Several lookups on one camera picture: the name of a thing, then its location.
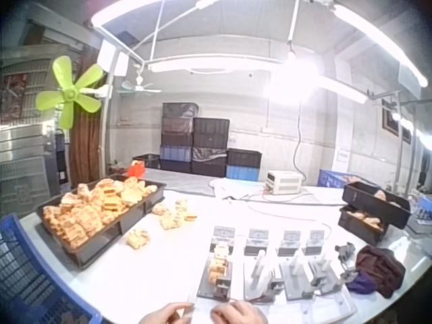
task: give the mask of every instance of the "blue plastic crate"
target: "blue plastic crate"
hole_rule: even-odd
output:
[[[343,188],[347,181],[344,179],[344,176],[358,177],[361,181],[371,186],[378,186],[362,177],[359,177],[353,173],[344,173],[344,172],[336,172],[331,170],[319,170],[318,177],[318,187],[326,187],[326,188]]]
[[[192,147],[190,146],[161,146],[161,160],[191,162]]]
[[[256,167],[239,167],[227,165],[227,178],[236,180],[258,181],[259,169]]]
[[[43,260],[15,214],[0,223],[0,281],[0,311],[11,323],[61,323],[67,315],[102,322]]]

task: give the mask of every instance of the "black tray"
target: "black tray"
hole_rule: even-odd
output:
[[[404,229],[408,223],[408,218],[411,216],[410,203],[406,199],[385,190],[382,191],[385,193],[387,201],[378,199],[373,196],[378,190],[382,189],[363,182],[346,184],[342,200],[361,211],[366,211],[373,217],[379,218],[382,223],[392,224],[401,230]],[[397,203],[400,208],[390,204],[390,202]]]
[[[343,227],[345,230],[361,238],[367,244],[376,246],[380,241],[382,241],[389,229],[389,224],[385,224],[383,231],[380,231],[379,229],[370,226],[368,223],[348,214],[348,211],[354,213],[357,209],[350,205],[340,209],[341,215],[338,223],[340,227]]]
[[[128,176],[113,174],[107,178],[124,181]],[[99,182],[91,182],[88,188],[93,189]],[[53,197],[51,200],[44,202],[36,208],[36,214],[42,220],[45,229],[61,244],[66,254],[77,264],[80,269],[85,269],[95,262],[108,248],[113,245],[122,235],[130,230],[138,221],[140,221],[158,202],[164,199],[163,190],[166,184],[145,180],[146,186],[156,185],[157,191],[143,198],[140,202],[130,207],[123,215],[120,215],[113,223],[105,226],[99,233],[89,238],[83,245],[73,249],[70,245],[62,240],[45,222],[43,217],[43,207],[58,206],[63,195]]]

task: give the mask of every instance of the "red object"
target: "red object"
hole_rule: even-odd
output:
[[[145,171],[146,167],[144,166],[144,163],[142,161],[134,161],[128,169],[128,175],[130,177],[139,178],[145,173]]]

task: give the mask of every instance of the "ceiling fan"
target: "ceiling fan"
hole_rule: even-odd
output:
[[[144,78],[141,76],[141,73],[144,69],[144,66],[140,66],[138,64],[134,65],[137,70],[136,73],[138,74],[138,76],[136,77],[136,86],[134,86],[129,80],[123,81],[121,83],[121,89],[119,89],[117,92],[118,93],[134,93],[134,92],[146,92],[146,94],[148,93],[160,93],[162,92],[162,90],[159,89],[148,89],[147,87],[152,86],[153,83],[148,83],[145,84],[144,86],[142,86],[142,81],[144,80]]]

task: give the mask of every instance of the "electrical cable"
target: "electrical cable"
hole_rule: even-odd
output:
[[[300,198],[300,197],[303,197],[303,196],[310,196],[310,195],[312,195],[312,193],[310,193],[310,192],[303,192],[302,194],[299,194],[298,196],[292,197],[291,199],[288,199],[288,200],[271,200],[271,199],[265,198],[264,197],[264,192],[263,192],[263,195],[261,197],[265,201],[269,201],[270,203],[289,203],[289,202],[291,202],[291,201],[293,201],[293,200],[295,200],[297,198]]]
[[[296,155],[297,155],[297,150],[298,150],[298,147],[300,146],[300,144],[301,144],[301,142],[302,142],[302,133],[301,133],[301,131],[300,131],[300,120],[301,120],[301,117],[302,117],[302,101],[301,101],[300,104],[298,105],[298,118],[297,118],[297,134],[298,134],[298,142],[297,142],[296,149],[294,150],[294,156],[292,157],[292,164],[294,164],[294,168],[295,168],[299,173],[302,174],[302,176],[303,176],[303,182],[305,182],[305,181],[308,179],[308,177],[306,176],[306,174],[304,174],[304,172],[303,172],[302,170],[300,170],[300,169],[297,167],[297,164],[296,164]]]
[[[316,219],[311,219],[311,218],[296,218],[296,217],[289,217],[289,216],[283,216],[283,215],[277,215],[277,214],[272,214],[272,213],[266,213],[264,211],[259,211],[257,209],[252,208],[249,203],[251,203],[250,201],[246,201],[246,204],[248,206],[249,209],[253,210],[256,213],[260,213],[263,215],[268,215],[268,216],[272,216],[272,217],[277,217],[277,218],[284,218],[284,219],[292,219],[294,221],[312,221],[318,224],[321,224],[322,226],[326,227],[329,229],[329,234],[327,235],[326,238],[324,238],[324,240],[328,240],[331,236],[331,233],[333,232],[332,228],[330,225],[323,223],[322,221],[317,221]]]

